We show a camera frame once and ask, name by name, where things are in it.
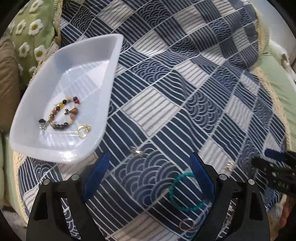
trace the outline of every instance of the flower pattern pillow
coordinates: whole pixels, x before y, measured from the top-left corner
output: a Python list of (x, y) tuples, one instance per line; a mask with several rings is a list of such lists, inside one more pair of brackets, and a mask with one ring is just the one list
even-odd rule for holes
[(31, 0), (8, 26), (17, 56), (22, 90), (28, 86), (39, 61), (59, 31), (53, 22), (61, 2)]

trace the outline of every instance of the beaded bracelet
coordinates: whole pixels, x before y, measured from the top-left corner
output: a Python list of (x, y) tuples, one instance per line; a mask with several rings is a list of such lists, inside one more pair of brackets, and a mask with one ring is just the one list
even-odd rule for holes
[[(49, 115), (47, 121), (45, 119), (39, 120), (39, 127), (42, 130), (43, 135), (48, 125), (50, 125), (54, 130), (63, 130), (64, 128), (67, 128), (69, 125), (73, 123), (73, 120), (76, 118), (76, 115), (78, 114), (78, 109), (76, 107), (74, 107), (72, 110), (65, 109), (65, 115), (70, 114), (70, 118), (64, 124), (56, 124), (54, 121), (55, 115), (71, 100), (71, 97), (67, 96), (66, 99), (64, 99), (62, 102), (57, 103), (54, 106), (54, 109), (51, 111), (51, 114)], [(80, 104), (80, 101), (76, 96), (73, 98), (73, 101), (75, 104)]]
[(173, 190), (174, 190), (177, 182), (179, 182), (182, 178), (185, 178), (185, 177), (194, 177), (194, 174), (192, 172), (186, 172), (186, 173), (183, 173), (183, 174), (177, 176), (177, 178), (173, 181), (172, 185), (169, 187), (168, 196), (169, 196), (170, 202), (179, 211), (183, 211), (183, 212), (196, 211), (197, 209), (199, 209), (205, 203), (204, 201), (200, 202), (195, 207), (181, 207), (181, 206), (178, 205), (178, 203), (174, 199)]

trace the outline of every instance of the white flower embroidery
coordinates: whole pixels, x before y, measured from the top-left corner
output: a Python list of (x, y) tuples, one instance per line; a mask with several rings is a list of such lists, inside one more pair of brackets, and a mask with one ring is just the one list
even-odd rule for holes
[(21, 67), (21, 65), (20, 65), (20, 64), (18, 64), (18, 67), (19, 67), (20, 76), (22, 76), (22, 71), (23, 71), (23, 68)]
[(15, 22), (11, 22), (11, 23), (8, 25), (8, 29), (9, 29), (10, 34), (12, 33), (14, 27), (15, 27)]
[(25, 20), (20, 21), (19, 24), (17, 25), (17, 29), (15, 30), (15, 34), (16, 35), (21, 34), (25, 26), (26, 26), (26, 21)]
[(42, 59), (45, 52), (46, 52), (46, 48), (44, 47), (44, 45), (40, 45), (39, 47), (34, 49), (34, 55), (37, 62), (39, 62)]
[(31, 68), (29, 69), (29, 73), (30, 73), (31, 76), (33, 75), (35, 69), (36, 69), (36, 66), (33, 66), (33, 67), (31, 67)]
[(19, 14), (22, 14), (23, 13), (23, 11), (26, 9), (26, 7), (29, 5), (29, 3), (27, 3), (25, 6), (23, 6), (22, 8), (21, 8), (21, 10), (17, 13), (18, 15)]
[(28, 45), (27, 42), (24, 42), (22, 46), (20, 46), (19, 48), (19, 56), (21, 58), (27, 57), (29, 50), (30, 50), (30, 46)]
[(30, 7), (29, 12), (36, 12), (36, 10), (43, 4), (42, 0), (36, 0)]
[(42, 28), (43, 23), (41, 22), (41, 19), (36, 19), (34, 22), (30, 24), (29, 35), (36, 35)]

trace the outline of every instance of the striped fabric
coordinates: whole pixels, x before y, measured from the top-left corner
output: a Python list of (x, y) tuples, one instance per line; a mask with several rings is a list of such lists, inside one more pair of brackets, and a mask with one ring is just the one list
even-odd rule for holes
[[(108, 241), (193, 238), (211, 203), (185, 213), (168, 197), (174, 179), (190, 172), (193, 151), (233, 180), (253, 178), (266, 209), (271, 208), (280, 193), (267, 188), (265, 174), (251, 159), (264, 156), (267, 148), (284, 150), (285, 128), (248, 69), (258, 57), (257, 24), (245, 0), (65, 1), (61, 47), (111, 33), (123, 34), (124, 41), (106, 132), (95, 152), (76, 164), (22, 160), (18, 181), (27, 214), (44, 179), (66, 180), (103, 152), (110, 154), (110, 168), (86, 205)], [(87, 79), (79, 81), (84, 86)], [(132, 155), (131, 146), (147, 157)], [(236, 163), (232, 172), (224, 169), (229, 160)], [(186, 207), (203, 198), (189, 177), (174, 195)], [(66, 199), (62, 207), (71, 235), (80, 238)], [(192, 230), (179, 228), (184, 218), (194, 220)], [(227, 231), (223, 226), (218, 237)]]

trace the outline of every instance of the blue gripper pad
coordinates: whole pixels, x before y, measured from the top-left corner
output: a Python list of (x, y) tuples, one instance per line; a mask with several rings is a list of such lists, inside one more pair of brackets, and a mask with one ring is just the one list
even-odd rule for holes
[(266, 149), (264, 155), (276, 161), (285, 161), (285, 153), (283, 152), (278, 152), (272, 149)]
[(84, 202), (91, 199), (109, 168), (109, 155), (103, 154), (103, 156), (98, 159), (94, 164), (88, 165), (85, 170), (81, 173), (82, 176), (85, 176), (83, 183), (83, 195), (82, 199)]
[(199, 161), (196, 155), (190, 155), (190, 168), (202, 190), (204, 197), (214, 203), (215, 201), (215, 184), (211, 180), (210, 176), (208, 175), (207, 171), (203, 167), (202, 163)]

